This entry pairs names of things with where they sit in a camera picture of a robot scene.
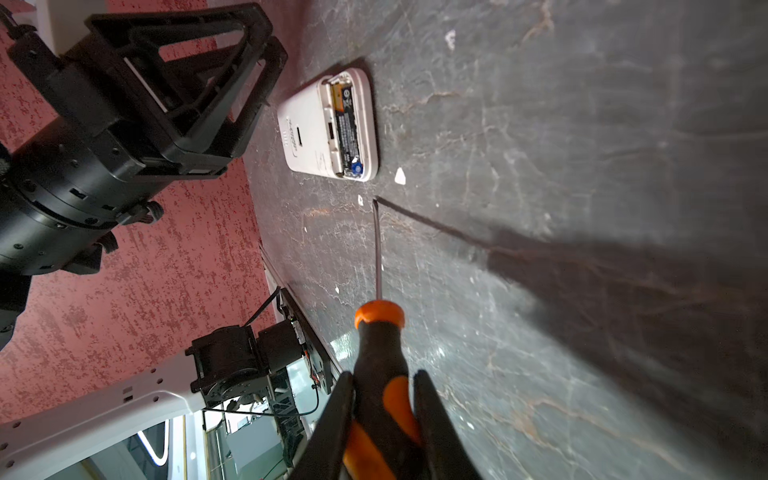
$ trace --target screwdriver handle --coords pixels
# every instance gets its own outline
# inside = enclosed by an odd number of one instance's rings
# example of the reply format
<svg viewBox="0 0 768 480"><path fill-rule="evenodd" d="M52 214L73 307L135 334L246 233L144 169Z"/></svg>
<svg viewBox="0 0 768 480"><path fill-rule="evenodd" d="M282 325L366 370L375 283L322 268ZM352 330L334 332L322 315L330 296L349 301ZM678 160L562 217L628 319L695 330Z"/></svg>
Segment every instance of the screwdriver handle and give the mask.
<svg viewBox="0 0 768 480"><path fill-rule="evenodd" d="M424 468L422 438L408 395L402 354L402 308L373 300L355 315L360 349L355 363L355 409L344 464L354 480L415 478Z"/></svg>

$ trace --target gray marble surface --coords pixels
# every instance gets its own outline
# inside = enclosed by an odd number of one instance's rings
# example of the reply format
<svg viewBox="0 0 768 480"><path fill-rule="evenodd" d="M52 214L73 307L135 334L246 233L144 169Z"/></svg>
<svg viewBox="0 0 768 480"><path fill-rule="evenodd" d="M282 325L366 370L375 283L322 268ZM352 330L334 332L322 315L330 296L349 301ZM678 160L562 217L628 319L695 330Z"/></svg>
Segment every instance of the gray marble surface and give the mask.
<svg viewBox="0 0 768 480"><path fill-rule="evenodd" d="M274 108L246 155L264 249L344 366L380 195L407 358L485 478L766 477L765 2L262 5L273 104L347 65L374 88L375 180L291 172Z"/></svg>

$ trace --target white speck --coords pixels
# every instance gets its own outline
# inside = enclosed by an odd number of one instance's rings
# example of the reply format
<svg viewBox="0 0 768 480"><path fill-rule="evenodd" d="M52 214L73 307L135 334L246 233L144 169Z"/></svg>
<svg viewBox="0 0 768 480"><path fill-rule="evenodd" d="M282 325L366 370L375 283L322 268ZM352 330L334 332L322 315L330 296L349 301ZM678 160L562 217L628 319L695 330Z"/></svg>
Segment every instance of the white speck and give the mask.
<svg viewBox="0 0 768 480"><path fill-rule="evenodd" d="M448 44L448 49L450 51L456 49L456 30L451 30L445 34L445 43Z"/></svg>
<svg viewBox="0 0 768 480"><path fill-rule="evenodd" d="M395 183L398 185L406 184L406 173L402 171L401 167L397 167L397 173L395 173Z"/></svg>

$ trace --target curved white light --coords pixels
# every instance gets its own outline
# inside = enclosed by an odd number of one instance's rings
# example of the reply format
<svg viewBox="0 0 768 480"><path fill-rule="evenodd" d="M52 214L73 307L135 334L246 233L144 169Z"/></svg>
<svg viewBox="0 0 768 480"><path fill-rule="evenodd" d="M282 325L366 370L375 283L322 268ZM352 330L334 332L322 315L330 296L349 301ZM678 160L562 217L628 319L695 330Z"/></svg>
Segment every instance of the curved white light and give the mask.
<svg viewBox="0 0 768 480"><path fill-rule="evenodd" d="M165 421L165 443L163 444L163 456L158 457L157 453L154 452L154 449L152 448L152 445L149 444L149 441L147 440L147 436L144 434L144 432L139 432L139 440L141 440L141 444L147 449L147 453L150 457L152 457L152 462L154 462L155 465L158 467L161 467L165 465L165 462L168 461L168 433L170 431L170 421Z"/></svg>

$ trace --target screwdriver shaft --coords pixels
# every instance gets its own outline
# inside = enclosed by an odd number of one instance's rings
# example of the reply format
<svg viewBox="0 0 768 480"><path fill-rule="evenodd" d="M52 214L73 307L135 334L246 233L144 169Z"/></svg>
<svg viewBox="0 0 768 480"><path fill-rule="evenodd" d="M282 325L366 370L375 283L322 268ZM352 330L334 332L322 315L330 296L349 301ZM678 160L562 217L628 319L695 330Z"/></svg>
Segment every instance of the screwdriver shaft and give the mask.
<svg viewBox="0 0 768 480"><path fill-rule="evenodd" d="M373 232L376 236L376 299L382 299L382 231L379 226L379 199L373 199Z"/></svg>

